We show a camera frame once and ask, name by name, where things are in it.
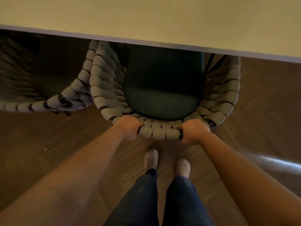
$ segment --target leg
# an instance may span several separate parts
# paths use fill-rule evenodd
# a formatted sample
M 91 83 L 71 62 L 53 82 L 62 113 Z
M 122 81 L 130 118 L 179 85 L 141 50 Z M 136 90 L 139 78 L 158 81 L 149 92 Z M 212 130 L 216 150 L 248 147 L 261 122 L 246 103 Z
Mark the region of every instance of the leg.
M 108 217 L 104 226 L 141 225 L 158 226 L 157 162 L 158 153 L 154 149 L 145 154 L 147 172 L 139 177 L 132 188 Z M 154 166 L 147 164 L 150 160 Z
M 162 225 L 213 225 L 194 185 L 188 180 L 189 173 L 189 162 L 179 160 L 176 177 L 166 192 Z

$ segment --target person's left hand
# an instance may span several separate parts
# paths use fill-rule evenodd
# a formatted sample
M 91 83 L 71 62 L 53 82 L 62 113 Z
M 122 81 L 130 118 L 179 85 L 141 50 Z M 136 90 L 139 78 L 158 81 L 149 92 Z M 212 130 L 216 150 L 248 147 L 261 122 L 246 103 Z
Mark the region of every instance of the person's left hand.
M 137 118 L 125 115 L 122 116 L 113 127 L 117 128 L 122 133 L 123 138 L 134 140 L 136 139 L 138 128 L 143 125 L 143 122 Z

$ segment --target floor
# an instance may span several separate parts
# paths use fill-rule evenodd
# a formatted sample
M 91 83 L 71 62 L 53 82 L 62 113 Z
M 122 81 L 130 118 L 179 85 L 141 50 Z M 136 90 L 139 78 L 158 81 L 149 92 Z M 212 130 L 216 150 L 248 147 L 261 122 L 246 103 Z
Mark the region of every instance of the floor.
M 279 164 L 279 161 L 262 157 L 301 163 L 301 64 L 251 58 L 242 58 L 241 62 L 238 102 L 226 121 L 212 131 L 301 196 L 298 165 Z M 94 106 L 73 112 L 71 117 L 50 112 L 0 112 L 0 121 L 0 210 L 111 126 Z M 119 146 L 77 225 L 101 225 L 106 220 L 144 173 L 144 154 L 151 147 L 157 148 L 160 154 L 160 223 L 165 192 L 174 177 L 175 163 L 185 157 L 191 164 L 190 179 L 214 224 L 247 225 L 199 146 L 142 138 L 123 141 Z

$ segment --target white table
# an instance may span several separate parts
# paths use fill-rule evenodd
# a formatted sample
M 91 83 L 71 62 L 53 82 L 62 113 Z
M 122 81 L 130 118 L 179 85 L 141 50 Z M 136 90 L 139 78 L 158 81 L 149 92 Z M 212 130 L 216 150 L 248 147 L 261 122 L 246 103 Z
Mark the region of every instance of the white table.
M 301 63 L 301 0 L 0 0 L 0 28 Z

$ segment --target person's right arm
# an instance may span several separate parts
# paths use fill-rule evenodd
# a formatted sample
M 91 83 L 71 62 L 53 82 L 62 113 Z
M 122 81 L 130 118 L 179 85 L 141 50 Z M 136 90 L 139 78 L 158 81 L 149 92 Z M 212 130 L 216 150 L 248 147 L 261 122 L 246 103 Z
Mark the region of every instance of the person's right arm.
M 201 120 L 181 127 L 182 142 L 199 144 L 249 225 L 301 225 L 301 199 L 221 141 Z

